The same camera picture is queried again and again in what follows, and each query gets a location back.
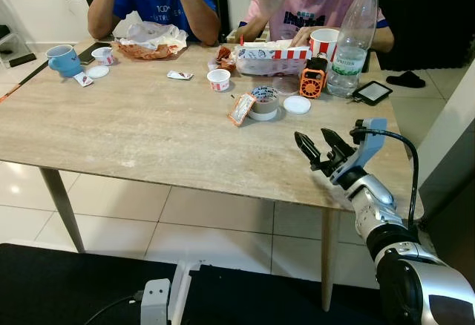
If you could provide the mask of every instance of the red and white cup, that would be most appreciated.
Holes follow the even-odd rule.
[[[229,88],[231,73],[224,69],[211,70],[207,76],[214,91],[225,91]]]
[[[338,40],[339,30],[332,28],[322,28],[314,30],[310,35],[310,50],[312,57],[316,57],[319,53],[325,53],[328,61],[333,62],[336,52],[336,41]]]
[[[112,56],[112,48],[102,47],[94,50],[91,55],[97,60],[99,65],[111,65],[114,63],[114,57]]]

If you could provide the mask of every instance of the black cable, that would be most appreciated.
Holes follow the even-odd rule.
[[[86,321],[84,323],[84,325],[89,325],[90,323],[92,323],[92,321],[97,318],[99,315],[101,315],[103,312],[105,312],[106,310],[109,310],[111,307],[113,306],[116,306],[124,301],[132,301],[134,299],[134,296],[133,295],[129,295],[128,297],[125,297],[125,298],[121,298],[119,299],[118,301],[114,301],[113,303],[110,303],[109,305],[107,306],[104,306],[101,310],[99,310],[96,314],[94,314],[93,316],[91,316],[91,318]]]
[[[409,230],[412,231],[411,229],[413,228],[413,224],[414,224],[414,211],[416,210],[417,180],[419,178],[419,156],[417,154],[416,147],[406,137],[401,136],[400,134],[395,134],[394,132],[386,131],[386,130],[369,130],[366,128],[356,128],[350,132],[350,136],[353,136],[355,134],[380,134],[382,136],[388,136],[388,137],[398,139],[399,141],[403,142],[405,145],[409,147],[410,152],[413,155],[414,171],[413,171],[412,190],[410,193],[410,205],[409,205],[409,216],[407,219],[407,226]]]

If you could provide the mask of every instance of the smartphone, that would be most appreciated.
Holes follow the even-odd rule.
[[[353,92],[353,98],[360,100],[365,104],[374,106],[379,104],[382,100],[392,93],[393,91],[383,84],[372,81],[367,83],[362,88],[356,89]]]
[[[91,55],[91,53],[94,52],[97,48],[110,47],[110,46],[111,45],[108,43],[101,43],[101,42],[94,43],[88,49],[80,53],[79,60],[81,61],[81,64],[88,65],[92,63],[94,61],[94,57]]]

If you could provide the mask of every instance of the bottle label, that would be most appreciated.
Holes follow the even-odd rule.
[[[332,65],[332,70],[339,75],[358,75],[363,70],[365,59],[366,54],[364,55],[363,59],[342,59],[336,56]]]

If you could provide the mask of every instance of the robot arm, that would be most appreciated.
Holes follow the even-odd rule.
[[[386,128],[385,119],[356,122],[359,129]],[[396,213],[393,195],[365,164],[382,148],[384,136],[364,134],[352,148],[336,132],[323,128],[331,151],[327,161],[312,140],[295,132],[298,147],[313,171],[322,170],[345,190],[356,213],[356,231],[370,250],[376,267],[383,312],[394,325],[474,325],[475,294],[466,279],[423,249]]]

